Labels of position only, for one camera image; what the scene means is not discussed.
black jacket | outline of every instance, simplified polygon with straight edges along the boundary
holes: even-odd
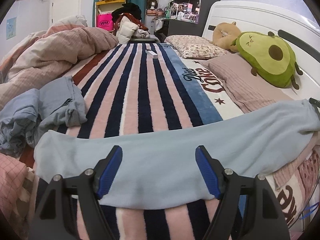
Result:
[[[122,5],[123,7],[115,10],[114,12],[112,12],[112,21],[115,23],[119,16],[123,13],[130,13],[133,15],[133,17],[135,17],[137,20],[141,21],[141,10],[140,7],[134,3],[124,3]]]

blue gripper pad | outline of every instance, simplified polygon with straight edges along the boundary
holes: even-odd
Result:
[[[119,170],[121,162],[122,162],[122,148],[119,146],[115,146],[111,150],[108,157],[105,160],[101,160],[101,165],[97,167],[99,165],[98,163],[98,165],[96,166],[97,167],[96,179],[98,180],[96,181],[98,183],[98,185],[96,186],[99,186],[99,188],[96,190],[96,195],[98,199],[102,199],[104,195],[109,193],[109,190]]]
[[[200,147],[196,149],[196,162],[198,164],[204,182],[207,185],[209,193],[211,195],[214,195],[215,198],[220,199],[221,191],[219,189],[218,177],[216,173],[212,170],[207,157],[204,155],[204,152]]]

crumpled light blue sheet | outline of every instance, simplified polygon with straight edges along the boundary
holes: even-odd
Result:
[[[7,103],[0,111],[0,151],[18,157],[26,146],[25,136],[34,129],[40,92],[31,89]]]
[[[17,157],[26,142],[35,147],[49,129],[86,121],[84,99],[72,77],[56,79],[15,97],[0,111],[0,151]]]
[[[239,117],[182,130],[79,139],[47,132],[35,149],[36,174],[78,176],[106,158],[114,145],[123,161],[102,205],[164,209],[212,199],[195,160],[204,145],[239,175],[270,174],[293,161],[320,131],[319,111],[307,100],[278,102]]]

stuffed animal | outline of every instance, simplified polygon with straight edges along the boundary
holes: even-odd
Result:
[[[236,40],[236,45],[241,56],[252,66],[251,73],[257,73],[270,84],[286,88],[292,84],[295,89],[299,89],[294,74],[295,71],[301,76],[296,55],[290,45],[275,36],[273,32],[268,35],[258,32],[244,32]]]
[[[220,23],[213,31],[212,44],[222,49],[229,49],[233,52],[238,52],[236,46],[232,46],[232,42],[238,38],[241,31],[236,26],[236,22],[233,23]]]

tan plush toy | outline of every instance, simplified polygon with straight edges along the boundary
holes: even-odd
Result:
[[[241,31],[236,26],[236,22],[233,23],[220,23],[215,27],[212,36],[212,44],[222,49],[229,49],[233,52],[238,52],[237,46],[233,46],[232,42],[238,38]]]

